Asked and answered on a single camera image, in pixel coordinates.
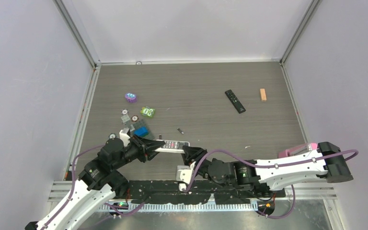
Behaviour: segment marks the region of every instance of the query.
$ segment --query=gray wood tabletop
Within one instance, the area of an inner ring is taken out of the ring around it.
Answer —
[[[266,90],[266,102],[260,100],[260,88]],[[224,93],[229,89],[246,112],[235,110]],[[128,103],[127,92],[137,94],[138,102]],[[153,118],[140,114],[146,106],[156,109]],[[119,133],[124,127],[122,109],[145,119],[156,138],[189,141],[209,151],[225,149],[246,160],[276,158],[278,152],[304,142],[277,62],[102,66],[81,150]],[[96,153],[81,156],[77,172]],[[235,161],[220,153],[213,157]],[[119,171],[128,180],[174,180],[176,166],[182,163],[179,154],[160,153]]]

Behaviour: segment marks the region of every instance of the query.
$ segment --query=white wall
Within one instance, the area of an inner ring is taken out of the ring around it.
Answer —
[[[0,0],[0,230],[44,215],[91,71],[51,0]]]
[[[368,0],[323,1],[286,68],[309,139],[360,151],[335,189],[348,229],[368,229]]]
[[[67,1],[103,63],[280,59],[311,2]]]

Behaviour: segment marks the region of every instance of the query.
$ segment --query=white remote control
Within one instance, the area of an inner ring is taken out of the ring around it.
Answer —
[[[157,152],[184,153],[183,146],[190,146],[188,141],[162,140],[166,142],[163,147],[156,149]]]

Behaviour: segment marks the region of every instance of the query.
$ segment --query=remote control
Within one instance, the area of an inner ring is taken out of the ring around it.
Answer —
[[[166,142],[161,148],[156,149],[156,152],[171,152],[171,153],[184,153],[183,146],[190,146],[188,141],[177,140],[162,140]]]
[[[238,111],[238,113],[241,114],[241,113],[246,111],[245,107],[238,100],[238,98],[235,96],[235,94],[232,92],[232,90],[225,91],[225,94],[229,98],[230,102],[232,102],[232,105],[235,107],[235,109]]]

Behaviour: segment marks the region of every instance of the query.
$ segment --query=orange wooden block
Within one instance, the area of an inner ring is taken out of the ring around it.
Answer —
[[[262,100],[262,102],[267,101],[267,98],[266,98],[266,90],[260,89],[260,99]]]

